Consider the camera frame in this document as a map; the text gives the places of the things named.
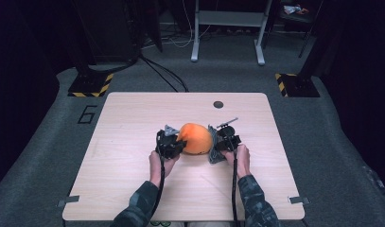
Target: orange fabric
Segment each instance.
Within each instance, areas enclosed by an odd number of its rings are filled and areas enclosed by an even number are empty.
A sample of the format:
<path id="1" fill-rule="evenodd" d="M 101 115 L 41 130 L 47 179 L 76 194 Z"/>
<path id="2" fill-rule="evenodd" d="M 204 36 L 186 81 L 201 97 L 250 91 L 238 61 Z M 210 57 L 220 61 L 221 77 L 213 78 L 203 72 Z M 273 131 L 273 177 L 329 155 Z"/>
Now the orange fabric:
<path id="1" fill-rule="evenodd" d="M 209 130 L 194 123 L 187 123 L 181 127 L 177 137 L 177 141 L 180 140 L 186 141 L 184 152 L 190 154 L 207 153 L 213 144 Z"/>

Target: orange ball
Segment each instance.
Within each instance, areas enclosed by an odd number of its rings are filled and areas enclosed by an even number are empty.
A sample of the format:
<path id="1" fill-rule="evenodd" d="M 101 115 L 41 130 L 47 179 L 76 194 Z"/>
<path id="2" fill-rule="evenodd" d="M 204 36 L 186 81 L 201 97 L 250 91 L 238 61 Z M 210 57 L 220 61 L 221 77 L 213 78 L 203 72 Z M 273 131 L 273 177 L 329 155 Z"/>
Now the orange ball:
<path id="1" fill-rule="evenodd" d="M 213 145 L 212 135 L 209 130 L 194 123 L 187 123 L 181 127 L 177 137 L 177 141 L 180 140 L 186 141 L 184 152 L 190 154 L 207 153 Z"/>

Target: camouflage sleeve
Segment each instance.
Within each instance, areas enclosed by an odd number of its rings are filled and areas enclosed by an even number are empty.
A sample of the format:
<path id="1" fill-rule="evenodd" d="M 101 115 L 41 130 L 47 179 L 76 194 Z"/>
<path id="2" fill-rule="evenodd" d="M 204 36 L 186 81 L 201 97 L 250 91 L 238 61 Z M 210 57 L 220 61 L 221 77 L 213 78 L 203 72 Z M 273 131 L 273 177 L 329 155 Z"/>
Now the camouflage sleeve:
<path id="1" fill-rule="evenodd" d="M 159 189 L 151 182 L 144 182 L 130 198 L 129 206 L 119 213 L 111 227 L 147 226 Z"/>
<path id="2" fill-rule="evenodd" d="M 239 179 L 238 186 L 245 208 L 245 226 L 281 226 L 274 209 L 265 201 L 265 194 L 253 175 Z"/>

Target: person's right hand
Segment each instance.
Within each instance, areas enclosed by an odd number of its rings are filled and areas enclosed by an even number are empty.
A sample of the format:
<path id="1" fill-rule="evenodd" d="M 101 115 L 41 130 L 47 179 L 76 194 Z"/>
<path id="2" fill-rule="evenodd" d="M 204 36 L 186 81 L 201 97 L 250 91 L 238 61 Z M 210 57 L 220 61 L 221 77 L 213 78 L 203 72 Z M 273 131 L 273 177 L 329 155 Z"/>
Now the person's right hand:
<path id="1" fill-rule="evenodd" d="M 223 150 L 221 154 L 225 156 L 225 158 L 228 161 L 228 164 L 230 164 L 231 166 L 234 166 L 233 152 L 230 152 L 228 150 Z M 251 155 L 249 154 L 249 149 L 245 145 L 240 144 L 236 149 L 236 158 L 237 158 L 236 175 L 238 176 L 239 179 L 245 177 L 246 175 L 251 175 L 251 171 L 249 169 L 250 157 Z"/>

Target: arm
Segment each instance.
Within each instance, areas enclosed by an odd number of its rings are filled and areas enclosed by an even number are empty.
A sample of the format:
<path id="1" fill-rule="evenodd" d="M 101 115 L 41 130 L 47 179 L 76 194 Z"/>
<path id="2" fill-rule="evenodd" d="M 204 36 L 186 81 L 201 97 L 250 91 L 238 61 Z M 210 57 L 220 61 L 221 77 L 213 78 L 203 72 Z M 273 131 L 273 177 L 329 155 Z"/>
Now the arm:
<path id="1" fill-rule="evenodd" d="M 230 165 L 234 162 L 234 154 L 221 152 Z M 250 154 L 245 145 L 239 145 L 236 152 L 236 174 L 238 187 L 245 208 L 245 225 L 249 227 L 280 226 L 277 215 L 271 205 L 266 202 L 265 194 L 250 171 Z"/>
<path id="2" fill-rule="evenodd" d="M 179 158 L 180 155 L 173 159 L 165 160 L 166 176 L 171 172 L 175 162 L 177 162 Z M 115 217 L 111 227 L 139 227 L 148 225 L 161 181 L 160 157 L 155 151 L 151 152 L 149 162 L 150 180 L 144 182 L 135 193 L 133 193 L 129 206 Z"/>

